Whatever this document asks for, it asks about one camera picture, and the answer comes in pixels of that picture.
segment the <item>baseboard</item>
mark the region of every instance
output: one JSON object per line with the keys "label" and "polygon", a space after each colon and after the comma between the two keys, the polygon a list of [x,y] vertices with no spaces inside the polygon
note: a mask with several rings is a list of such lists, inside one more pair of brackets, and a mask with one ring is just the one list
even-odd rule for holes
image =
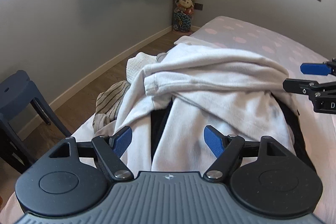
{"label": "baseboard", "polygon": [[[68,88],[65,92],[63,92],[60,96],[58,96],[55,100],[50,103],[50,107],[52,110],[58,109],[61,105],[63,105],[67,100],[69,100],[72,96],[74,96],[77,92],[79,92],[83,87],[91,83],[97,77],[101,76],[104,72],[112,68],[114,65],[118,64],[120,61],[125,59],[127,56],[133,54],[134,52],[138,51],[142,47],[146,46],[147,44],[153,42],[155,39],[169,33],[172,30],[172,27],[169,26],[163,29],[160,32],[140,41],[139,43],[135,44],[134,46],[128,48],[127,50],[123,51],[122,53],[118,54],[117,56],[113,57],[111,60],[107,61],[84,78],[79,80],[75,83],[72,87]],[[36,115],[32,120],[30,120],[17,134],[22,140],[27,138],[32,131],[37,128],[42,123],[42,119],[40,116]]]}
{"label": "baseboard", "polygon": [[200,28],[201,28],[201,27],[191,26],[191,30],[192,30],[193,32],[198,31]]}

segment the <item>beige striped cloth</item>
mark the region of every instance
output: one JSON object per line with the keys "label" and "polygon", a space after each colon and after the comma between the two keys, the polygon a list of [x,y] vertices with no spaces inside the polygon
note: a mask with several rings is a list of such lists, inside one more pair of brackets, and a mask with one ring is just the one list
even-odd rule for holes
{"label": "beige striped cloth", "polygon": [[129,87],[129,82],[120,81],[98,95],[96,113],[92,123],[95,133],[117,119],[121,103]]}

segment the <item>chair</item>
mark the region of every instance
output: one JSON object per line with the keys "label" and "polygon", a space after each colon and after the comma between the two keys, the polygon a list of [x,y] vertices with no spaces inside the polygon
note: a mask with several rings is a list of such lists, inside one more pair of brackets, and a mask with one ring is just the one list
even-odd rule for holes
{"label": "chair", "polygon": [[[52,111],[35,83],[29,79],[28,74],[23,70],[18,70],[0,83],[0,143],[2,143],[0,157],[18,172],[27,169],[36,159],[11,128],[9,121],[23,111],[28,104],[33,106],[46,124],[50,125],[51,120],[66,137],[71,135]],[[21,159],[24,167],[19,165],[20,162],[12,155],[13,153]]]}

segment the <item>fitted sheet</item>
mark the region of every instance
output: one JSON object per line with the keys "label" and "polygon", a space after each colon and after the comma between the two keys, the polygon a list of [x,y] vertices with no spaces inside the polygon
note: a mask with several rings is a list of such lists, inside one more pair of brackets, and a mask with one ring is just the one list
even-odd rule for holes
{"label": "fitted sheet", "polygon": [[[304,75],[300,65],[327,59],[294,40],[241,20],[220,16],[191,35],[218,48],[256,52],[284,66],[290,78],[336,81],[334,76]],[[336,115],[315,113],[308,96],[294,95],[306,150],[323,183],[323,194],[315,214],[328,224],[336,223]]]}

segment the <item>bed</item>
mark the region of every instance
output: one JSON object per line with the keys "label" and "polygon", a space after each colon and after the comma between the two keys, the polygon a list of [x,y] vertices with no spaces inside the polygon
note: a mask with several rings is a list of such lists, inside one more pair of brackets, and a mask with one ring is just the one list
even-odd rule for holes
{"label": "bed", "polygon": [[[256,52],[283,65],[290,78],[316,80],[320,83],[334,81],[333,76],[303,75],[300,64],[304,62],[323,62],[326,59],[307,47],[270,30],[229,17],[217,17],[191,35],[201,39],[203,45],[217,48],[238,48]],[[305,138],[306,150],[322,179],[324,191],[315,214],[328,224],[336,223],[336,115],[313,112],[307,96],[295,95],[300,112],[300,124]],[[73,136],[79,141],[88,141],[94,136],[93,116],[90,117]],[[90,159],[81,159],[92,165]],[[12,223],[17,218],[15,196],[9,200],[3,223]]]}

